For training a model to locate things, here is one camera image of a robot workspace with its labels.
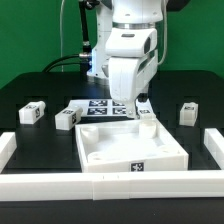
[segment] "white box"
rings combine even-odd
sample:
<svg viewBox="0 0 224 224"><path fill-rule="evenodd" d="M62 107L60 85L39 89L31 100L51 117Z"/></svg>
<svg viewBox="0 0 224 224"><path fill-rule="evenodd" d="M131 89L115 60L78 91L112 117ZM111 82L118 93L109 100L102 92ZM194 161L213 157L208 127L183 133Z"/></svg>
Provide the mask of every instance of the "white box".
<svg viewBox="0 0 224 224"><path fill-rule="evenodd" d="M188 168L188 154L157 119L76 125L76 141L82 172Z"/></svg>
<svg viewBox="0 0 224 224"><path fill-rule="evenodd" d="M198 104L184 103L180 111L180 125L194 126L198 116Z"/></svg>
<svg viewBox="0 0 224 224"><path fill-rule="evenodd" d="M19 110L21 124L34 124L44 115L45 103L43 101L30 102Z"/></svg>
<svg viewBox="0 0 224 224"><path fill-rule="evenodd" d="M78 106L66 107L60 113L55 115L56 129L67 131L72 129L75 124L80 122L82 111L82 108Z"/></svg>

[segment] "black panel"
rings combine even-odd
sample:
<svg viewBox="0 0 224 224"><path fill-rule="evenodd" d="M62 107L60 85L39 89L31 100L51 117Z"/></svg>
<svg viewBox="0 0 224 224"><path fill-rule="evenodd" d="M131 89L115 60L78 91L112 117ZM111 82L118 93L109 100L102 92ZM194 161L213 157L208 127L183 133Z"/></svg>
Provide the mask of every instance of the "black panel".
<svg viewBox="0 0 224 224"><path fill-rule="evenodd" d="M167 4L167 11L180 11L182 10L190 0L169 0Z"/></svg>

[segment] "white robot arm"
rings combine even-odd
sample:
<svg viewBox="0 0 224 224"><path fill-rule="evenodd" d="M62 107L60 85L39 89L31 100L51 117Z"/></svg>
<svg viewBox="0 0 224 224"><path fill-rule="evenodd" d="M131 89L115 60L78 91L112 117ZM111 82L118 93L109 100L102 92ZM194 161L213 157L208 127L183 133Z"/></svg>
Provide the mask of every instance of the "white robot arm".
<svg viewBox="0 0 224 224"><path fill-rule="evenodd" d="M98 79L109 80L111 98L126 106L130 118L136 118L135 100L148 91L149 81L157 72L155 23L163 20L162 8L167 2L104 0L98 8L98 44L93 49L93 64L95 69L102 66L103 72L95 74Z"/></svg>

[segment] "white block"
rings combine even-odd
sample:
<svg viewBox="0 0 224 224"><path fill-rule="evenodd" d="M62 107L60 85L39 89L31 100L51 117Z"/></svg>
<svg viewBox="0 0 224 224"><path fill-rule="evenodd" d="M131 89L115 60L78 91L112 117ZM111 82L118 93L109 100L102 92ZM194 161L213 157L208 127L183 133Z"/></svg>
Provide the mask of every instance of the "white block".
<svg viewBox="0 0 224 224"><path fill-rule="evenodd" d="M82 108L78 106L69 106L55 115L56 129L67 130L72 129L75 124L80 122Z"/></svg>
<svg viewBox="0 0 224 224"><path fill-rule="evenodd" d="M224 170L224 138L215 128L205 129L204 144L220 169Z"/></svg>
<svg viewBox="0 0 224 224"><path fill-rule="evenodd" d="M43 101L30 102L19 110L21 124L34 124L44 115L45 103Z"/></svg>
<svg viewBox="0 0 224 224"><path fill-rule="evenodd" d="M17 147L14 132L4 132L0 137L0 173Z"/></svg>
<svg viewBox="0 0 224 224"><path fill-rule="evenodd" d="M93 200L129 198L129 176L127 174L103 174L93 179Z"/></svg>
<svg viewBox="0 0 224 224"><path fill-rule="evenodd" d="M0 175L0 201L92 199L93 178L82 173Z"/></svg>
<svg viewBox="0 0 224 224"><path fill-rule="evenodd" d="M198 116L198 104L184 103L180 111L180 125L194 126Z"/></svg>

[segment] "white tray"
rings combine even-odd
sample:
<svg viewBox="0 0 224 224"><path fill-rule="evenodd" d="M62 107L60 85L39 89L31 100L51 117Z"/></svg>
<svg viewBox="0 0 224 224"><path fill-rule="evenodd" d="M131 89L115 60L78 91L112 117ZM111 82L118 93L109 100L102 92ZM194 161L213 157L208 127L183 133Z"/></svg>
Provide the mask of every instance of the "white tray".
<svg viewBox="0 0 224 224"><path fill-rule="evenodd" d="M82 172L184 171L188 154L157 120L76 125Z"/></svg>

